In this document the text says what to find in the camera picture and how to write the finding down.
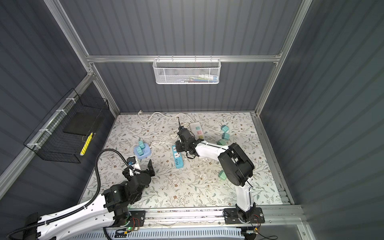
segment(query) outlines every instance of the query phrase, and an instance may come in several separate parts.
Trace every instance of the wire mesh basket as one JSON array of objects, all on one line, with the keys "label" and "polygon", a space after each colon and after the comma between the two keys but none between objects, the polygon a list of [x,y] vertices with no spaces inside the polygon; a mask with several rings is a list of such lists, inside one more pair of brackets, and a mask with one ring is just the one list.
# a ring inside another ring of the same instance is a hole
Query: wire mesh basket
[{"label": "wire mesh basket", "polygon": [[40,137],[35,142],[31,142],[36,139],[31,134],[24,145],[43,160],[80,163],[108,111],[106,99],[76,95],[57,110],[45,129],[38,130]]},{"label": "wire mesh basket", "polygon": [[155,59],[157,84],[218,84],[221,62],[164,62]]}]

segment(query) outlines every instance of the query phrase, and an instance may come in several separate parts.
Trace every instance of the yellow pen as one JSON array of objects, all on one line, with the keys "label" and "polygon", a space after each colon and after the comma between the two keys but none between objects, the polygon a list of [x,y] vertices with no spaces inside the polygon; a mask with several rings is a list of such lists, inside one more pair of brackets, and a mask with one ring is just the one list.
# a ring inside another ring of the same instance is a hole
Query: yellow pen
[{"label": "yellow pen", "polygon": [[87,141],[85,141],[85,143],[84,143],[84,147],[83,147],[83,149],[81,150],[81,152],[80,152],[80,156],[84,156],[84,154],[85,154],[85,152],[87,151],[87,148],[88,148],[88,146],[89,146],[89,143],[91,142],[91,140],[92,140],[92,137],[93,137],[93,133],[91,132],[91,134],[88,136],[88,138],[87,138]]}]

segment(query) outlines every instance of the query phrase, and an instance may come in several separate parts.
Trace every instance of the light blue power strip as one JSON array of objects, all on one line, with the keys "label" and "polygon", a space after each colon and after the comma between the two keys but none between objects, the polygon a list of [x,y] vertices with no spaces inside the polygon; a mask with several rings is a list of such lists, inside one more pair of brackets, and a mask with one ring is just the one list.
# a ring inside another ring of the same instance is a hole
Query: light blue power strip
[{"label": "light blue power strip", "polygon": [[181,154],[176,151],[176,145],[172,146],[173,158],[175,159],[176,168],[182,168],[184,166]]}]

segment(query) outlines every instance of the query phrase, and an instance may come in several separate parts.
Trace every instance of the gray corrugated wall panel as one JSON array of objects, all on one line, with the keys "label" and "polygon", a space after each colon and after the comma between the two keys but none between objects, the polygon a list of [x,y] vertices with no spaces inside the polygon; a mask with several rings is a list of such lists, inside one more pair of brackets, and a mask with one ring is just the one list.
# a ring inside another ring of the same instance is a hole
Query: gray corrugated wall panel
[{"label": "gray corrugated wall panel", "polygon": [[[87,88],[84,95],[101,97],[94,84]],[[37,156],[32,159],[0,201],[2,239],[6,233],[22,227],[31,213],[44,215],[77,204],[113,122],[114,117],[108,112],[87,149],[86,158],[80,164],[44,161]]]},{"label": "gray corrugated wall panel", "polygon": [[314,1],[261,114],[320,240],[381,238],[383,8]]},{"label": "gray corrugated wall panel", "polygon": [[222,63],[219,84],[157,84],[151,63],[96,63],[121,112],[254,110],[274,63]]},{"label": "gray corrugated wall panel", "polygon": [[300,0],[75,1],[62,5],[91,55],[273,55]]},{"label": "gray corrugated wall panel", "polygon": [[41,1],[0,2],[0,173],[86,72]]}]

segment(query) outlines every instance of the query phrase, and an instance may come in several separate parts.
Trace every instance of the floral tablecloth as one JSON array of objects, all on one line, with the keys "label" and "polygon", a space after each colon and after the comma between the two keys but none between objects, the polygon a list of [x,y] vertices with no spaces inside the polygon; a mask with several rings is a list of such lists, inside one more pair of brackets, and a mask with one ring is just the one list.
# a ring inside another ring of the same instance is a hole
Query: floral tablecloth
[{"label": "floral tablecloth", "polygon": [[[256,204],[281,204],[250,113],[189,115],[200,122],[204,139],[208,142],[216,143],[220,140],[223,133],[221,126],[227,125],[230,135],[228,145],[233,142],[239,144],[255,165],[253,177],[249,182],[253,185],[252,197]],[[150,115],[144,114],[140,117],[146,121]],[[191,122],[185,115],[180,115],[180,121]],[[117,149],[124,157],[132,156],[133,149],[140,139],[148,144],[155,140],[160,141],[177,127],[177,118],[154,115],[149,122],[142,123],[137,115],[119,115],[107,139],[106,148]],[[130,208],[212,207],[230,206],[236,203],[234,186],[228,179],[221,180],[218,177],[222,170],[218,161],[198,157],[188,159],[182,154],[184,167],[176,169],[171,151],[172,145],[174,143],[154,147],[149,157],[139,160],[141,168],[146,169],[149,159],[152,159],[156,176],[152,177],[150,186],[144,190],[141,200]],[[122,175],[125,167],[115,153],[103,153],[99,159],[101,190],[126,180]],[[96,191],[96,183],[93,172],[81,202],[92,197]]]}]

